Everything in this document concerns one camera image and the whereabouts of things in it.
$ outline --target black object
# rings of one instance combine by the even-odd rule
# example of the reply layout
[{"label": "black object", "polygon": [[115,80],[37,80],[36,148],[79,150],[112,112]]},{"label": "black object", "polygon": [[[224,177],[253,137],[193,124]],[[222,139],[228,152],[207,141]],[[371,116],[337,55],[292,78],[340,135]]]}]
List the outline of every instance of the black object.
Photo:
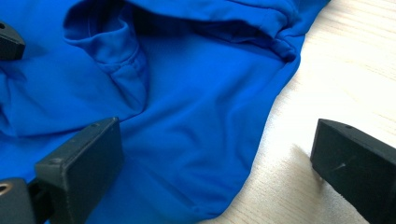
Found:
[{"label": "black object", "polygon": [[22,58],[25,43],[21,36],[5,22],[0,21],[0,60]]},{"label": "black object", "polygon": [[396,149],[344,123],[320,119],[313,168],[370,223],[396,223]]},{"label": "black object", "polygon": [[118,119],[96,122],[39,161],[28,186],[0,181],[0,224],[84,223],[122,165]]}]

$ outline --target light wood tabletop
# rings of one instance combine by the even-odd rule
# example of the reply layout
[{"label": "light wood tabletop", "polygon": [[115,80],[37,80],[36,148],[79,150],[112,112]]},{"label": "light wood tabletop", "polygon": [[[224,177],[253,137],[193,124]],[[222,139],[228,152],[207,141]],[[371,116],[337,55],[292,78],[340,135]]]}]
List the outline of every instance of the light wood tabletop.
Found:
[{"label": "light wood tabletop", "polygon": [[311,168],[319,118],[396,147],[396,0],[333,0],[277,97],[245,186],[203,223],[367,223]]}]

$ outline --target wooden table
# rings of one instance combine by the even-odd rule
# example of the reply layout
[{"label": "wooden table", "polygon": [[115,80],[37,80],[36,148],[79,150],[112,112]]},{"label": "wooden table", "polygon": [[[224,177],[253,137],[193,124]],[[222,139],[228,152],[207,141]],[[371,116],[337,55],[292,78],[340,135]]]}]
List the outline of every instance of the wooden table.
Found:
[{"label": "wooden table", "polygon": [[333,0],[277,97],[251,175],[209,223],[367,223],[311,168],[319,118],[396,147],[396,0]]}]

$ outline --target blue fabric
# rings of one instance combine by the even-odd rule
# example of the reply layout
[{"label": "blue fabric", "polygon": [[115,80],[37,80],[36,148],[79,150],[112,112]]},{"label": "blue fabric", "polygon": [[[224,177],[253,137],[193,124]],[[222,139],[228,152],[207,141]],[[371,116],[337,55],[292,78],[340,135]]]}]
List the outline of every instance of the blue fabric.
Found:
[{"label": "blue fabric", "polygon": [[87,223],[191,223],[242,188],[327,0],[3,0],[25,39],[0,62],[0,178],[99,119],[126,162]]}]

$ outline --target wooden surface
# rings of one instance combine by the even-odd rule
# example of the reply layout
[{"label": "wooden surface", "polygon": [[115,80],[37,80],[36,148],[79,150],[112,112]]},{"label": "wooden surface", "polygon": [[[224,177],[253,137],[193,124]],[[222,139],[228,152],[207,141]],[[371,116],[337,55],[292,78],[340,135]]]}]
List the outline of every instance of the wooden surface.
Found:
[{"label": "wooden surface", "polygon": [[251,175],[209,223],[367,223],[309,161],[319,118],[396,147],[396,0],[332,0],[277,97]]}]

